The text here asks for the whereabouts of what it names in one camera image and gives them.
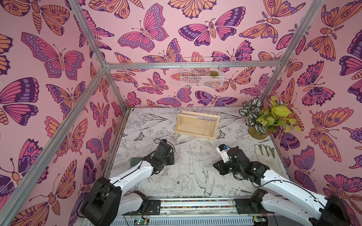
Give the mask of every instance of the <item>potted plant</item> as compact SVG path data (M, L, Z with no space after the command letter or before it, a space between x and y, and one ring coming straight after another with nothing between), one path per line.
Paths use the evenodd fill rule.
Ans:
M239 110L242 117L246 117L245 123L249 126L249 134L255 139L265 139L269 134L275 133L278 126L285 126L286 132L289 132L290 126L295 125L296 120L289 118L292 112L280 100L278 102L275 96L271 97L271 107L261 110L261 100L257 97L251 101L246 101L243 108Z

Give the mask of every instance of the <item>floral drawing tablecloth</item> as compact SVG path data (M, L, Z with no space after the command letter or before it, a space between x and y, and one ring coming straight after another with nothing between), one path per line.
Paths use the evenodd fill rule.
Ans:
M216 147L239 146L250 161L258 161L256 144L274 148L269 137L256 140L248 134L239 107L204 108L133 108L118 148L110 177L131 168L132 157L143 157L154 151L156 138L167 139L175 146L175 164L166 166L158 175L142 180L135 190L147 196L242 196L255 188L248 181L235 180L232 174L221 176L212 166L221 160ZM182 110L221 115L215 141L175 134L177 114ZM278 154L276 159L281 163Z

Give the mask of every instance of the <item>white wire basket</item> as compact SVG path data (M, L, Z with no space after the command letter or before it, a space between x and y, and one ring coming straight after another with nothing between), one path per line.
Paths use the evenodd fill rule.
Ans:
M186 62L193 65L200 62L200 67L188 66ZM184 57L181 63L181 87L210 87L220 88L223 85L224 73L220 61L203 62L199 57Z

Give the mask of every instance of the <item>cable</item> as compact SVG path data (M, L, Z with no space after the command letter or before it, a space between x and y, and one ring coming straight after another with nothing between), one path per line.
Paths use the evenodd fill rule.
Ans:
M128 224L127 220L126 220L126 217L125 217L124 215L123 215L123 218L125 219L126 224L127 224L128 226L130 226L130 225Z
M275 223L277 223L277 226L278 226L278 222L277 222L277 219L275 218L274 213L273 213L273 216L274 216Z

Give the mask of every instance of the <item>wooden frame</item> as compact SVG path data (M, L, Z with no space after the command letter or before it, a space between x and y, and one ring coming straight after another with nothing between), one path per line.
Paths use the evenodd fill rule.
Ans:
M204 114L193 111L182 111L182 113L183 114L177 114L175 133L200 139L216 139L216 131L219 126L220 115ZM199 119L194 115L215 118L216 121Z

